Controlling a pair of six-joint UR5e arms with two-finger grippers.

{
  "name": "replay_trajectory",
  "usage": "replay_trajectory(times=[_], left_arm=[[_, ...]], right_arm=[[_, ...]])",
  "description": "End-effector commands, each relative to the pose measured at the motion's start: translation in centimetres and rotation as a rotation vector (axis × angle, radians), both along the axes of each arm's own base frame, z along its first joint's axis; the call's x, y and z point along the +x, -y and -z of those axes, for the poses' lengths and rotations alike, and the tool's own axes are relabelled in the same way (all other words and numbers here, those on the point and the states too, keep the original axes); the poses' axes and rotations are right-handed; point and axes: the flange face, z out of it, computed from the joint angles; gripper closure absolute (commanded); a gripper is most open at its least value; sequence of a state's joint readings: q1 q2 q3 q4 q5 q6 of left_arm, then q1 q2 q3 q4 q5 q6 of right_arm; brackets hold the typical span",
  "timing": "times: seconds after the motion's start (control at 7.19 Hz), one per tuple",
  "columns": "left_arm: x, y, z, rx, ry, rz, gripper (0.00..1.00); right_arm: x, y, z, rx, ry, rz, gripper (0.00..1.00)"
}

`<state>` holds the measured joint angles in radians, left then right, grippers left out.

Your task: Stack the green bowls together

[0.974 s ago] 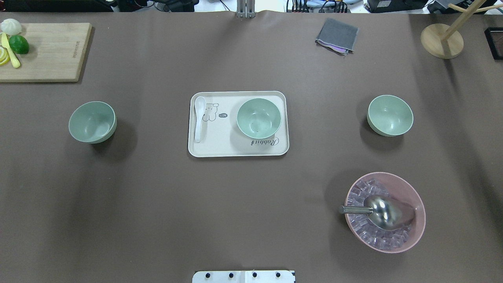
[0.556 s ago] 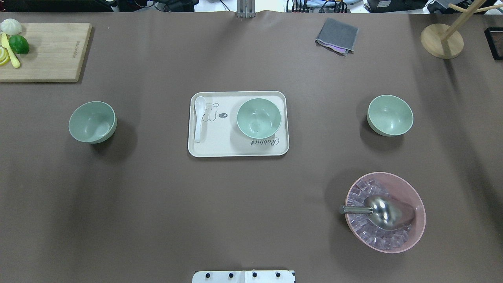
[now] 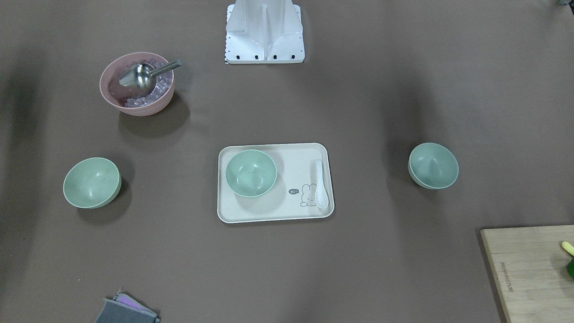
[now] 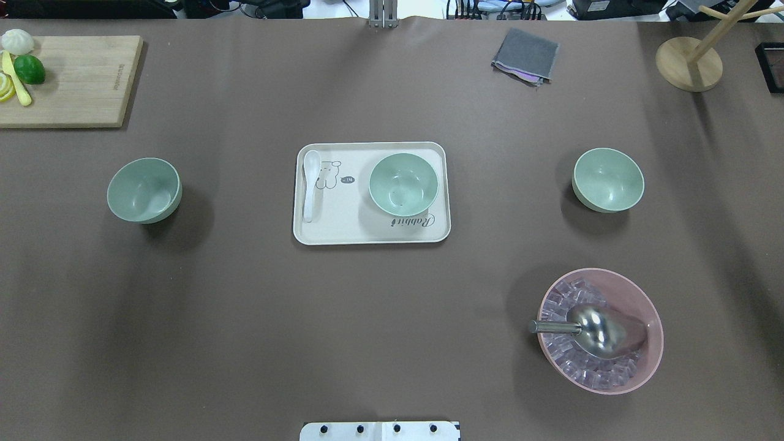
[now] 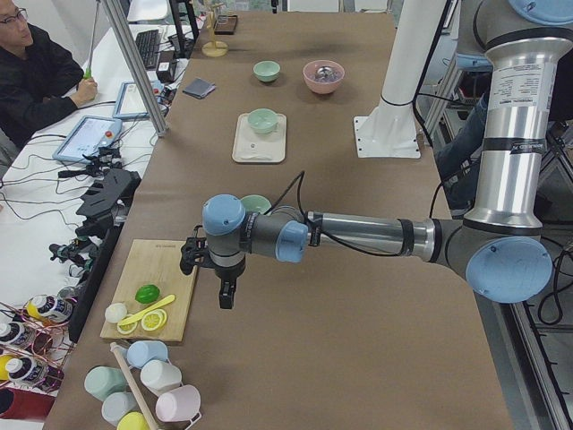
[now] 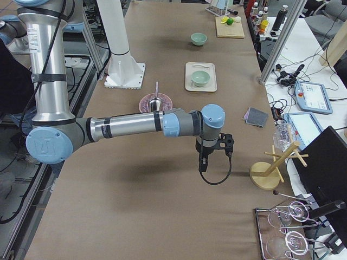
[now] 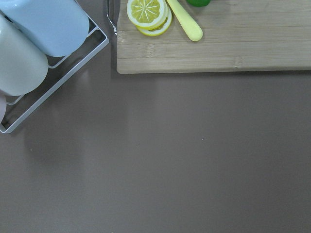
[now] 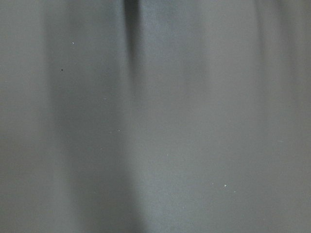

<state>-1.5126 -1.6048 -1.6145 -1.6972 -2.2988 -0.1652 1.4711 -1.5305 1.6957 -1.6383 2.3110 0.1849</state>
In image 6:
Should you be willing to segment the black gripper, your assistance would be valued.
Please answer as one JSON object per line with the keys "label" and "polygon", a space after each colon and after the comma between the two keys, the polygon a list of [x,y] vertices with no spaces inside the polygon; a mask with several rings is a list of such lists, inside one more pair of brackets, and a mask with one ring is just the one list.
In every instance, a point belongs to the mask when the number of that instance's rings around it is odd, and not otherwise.
{"label": "black gripper", "polygon": [[214,150],[223,150],[228,157],[229,161],[232,159],[234,139],[231,134],[220,133],[219,138],[215,145],[211,147],[205,146],[206,141],[203,141],[203,146],[196,141],[195,147],[199,152],[199,171],[206,171],[208,167],[208,156],[212,154]]}

